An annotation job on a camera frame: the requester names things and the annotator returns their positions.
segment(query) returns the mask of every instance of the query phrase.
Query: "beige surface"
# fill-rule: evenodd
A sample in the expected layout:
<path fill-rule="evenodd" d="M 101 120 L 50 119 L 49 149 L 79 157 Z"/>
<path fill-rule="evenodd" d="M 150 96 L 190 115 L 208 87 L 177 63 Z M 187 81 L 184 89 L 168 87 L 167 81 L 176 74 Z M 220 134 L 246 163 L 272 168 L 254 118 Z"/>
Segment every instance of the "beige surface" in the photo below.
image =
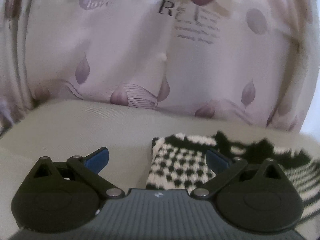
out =
<path fill-rule="evenodd" d="M 100 175 L 123 189 L 144 187 L 154 137 L 179 132 L 212 135 L 217 130 L 231 140 L 251 143 L 267 137 L 279 147 L 303 147 L 314 157 L 320 156 L 317 143 L 299 134 L 102 103 L 53 101 L 31 112 L 0 140 L 0 239 L 17 230 L 10 201 L 39 157 L 65 161 L 72 155 L 87 155 L 106 146 L 110 161 Z M 313 222 L 311 227 L 300 227 L 300 232 L 308 240 L 315 240 L 320 234 L 316 228 Z"/>

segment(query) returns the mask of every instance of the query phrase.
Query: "knitted sock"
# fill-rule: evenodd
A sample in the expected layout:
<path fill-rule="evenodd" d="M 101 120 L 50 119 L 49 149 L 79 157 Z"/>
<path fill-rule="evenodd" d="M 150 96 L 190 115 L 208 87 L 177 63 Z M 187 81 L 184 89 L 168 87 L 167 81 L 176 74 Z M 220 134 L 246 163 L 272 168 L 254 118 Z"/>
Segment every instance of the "knitted sock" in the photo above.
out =
<path fill-rule="evenodd" d="M 214 148 L 228 158 L 241 156 L 248 163 L 276 160 L 303 200 L 301 222 L 320 213 L 320 163 L 302 150 L 295 152 L 275 147 L 266 139 L 245 145 L 230 142 L 222 132 L 215 136 L 171 135 L 154 138 L 152 164 L 146 188 L 186 189 L 196 187 L 215 176 L 206 164 L 205 153 Z"/>

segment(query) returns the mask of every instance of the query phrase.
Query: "white wall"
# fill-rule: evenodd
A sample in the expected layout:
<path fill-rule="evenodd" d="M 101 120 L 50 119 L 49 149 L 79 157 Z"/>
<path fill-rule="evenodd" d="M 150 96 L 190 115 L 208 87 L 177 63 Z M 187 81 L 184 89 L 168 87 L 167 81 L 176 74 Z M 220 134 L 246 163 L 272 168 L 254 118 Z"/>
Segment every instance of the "white wall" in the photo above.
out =
<path fill-rule="evenodd" d="M 320 17 L 320 0 L 317 0 L 317 4 Z M 311 135 L 320 142 L 320 73 L 318 75 L 315 95 L 300 132 Z"/>

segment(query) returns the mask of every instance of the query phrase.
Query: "gray gripper base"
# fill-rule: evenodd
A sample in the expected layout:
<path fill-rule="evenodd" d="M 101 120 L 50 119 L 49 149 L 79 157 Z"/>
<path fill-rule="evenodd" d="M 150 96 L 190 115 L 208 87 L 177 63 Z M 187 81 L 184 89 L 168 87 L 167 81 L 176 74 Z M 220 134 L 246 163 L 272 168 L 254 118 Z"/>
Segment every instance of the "gray gripper base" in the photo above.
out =
<path fill-rule="evenodd" d="M 192 199 L 186 190 L 133 189 L 108 200 L 88 224 L 72 231 L 43 234 L 20 230 L 11 240 L 303 240 L 294 230 L 272 236 L 240 231 L 215 212 L 208 201 Z"/>

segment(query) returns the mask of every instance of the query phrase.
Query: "checkered cloth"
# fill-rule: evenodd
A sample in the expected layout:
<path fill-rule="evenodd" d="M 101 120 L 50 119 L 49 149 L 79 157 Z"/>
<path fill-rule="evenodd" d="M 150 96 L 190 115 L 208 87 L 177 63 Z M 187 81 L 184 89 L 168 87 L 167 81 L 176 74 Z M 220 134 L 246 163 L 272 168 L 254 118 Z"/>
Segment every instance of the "checkered cloth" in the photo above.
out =
<path fill-rule="evenodd" d="M 206 164 L 205 153 L 213 148 L 228 158 L 241 156 L 248 163 L 275 159 L 304 203 L 301 222 L 320 213 L 320 163 L 303 150 L 275 147 L 266 139 L 245 145 L 230 142 L 222 132 L 215 136 L 176 134 L 154 138 L 148 189 L 186 189 L 190 193 L 215 176 Z"/>

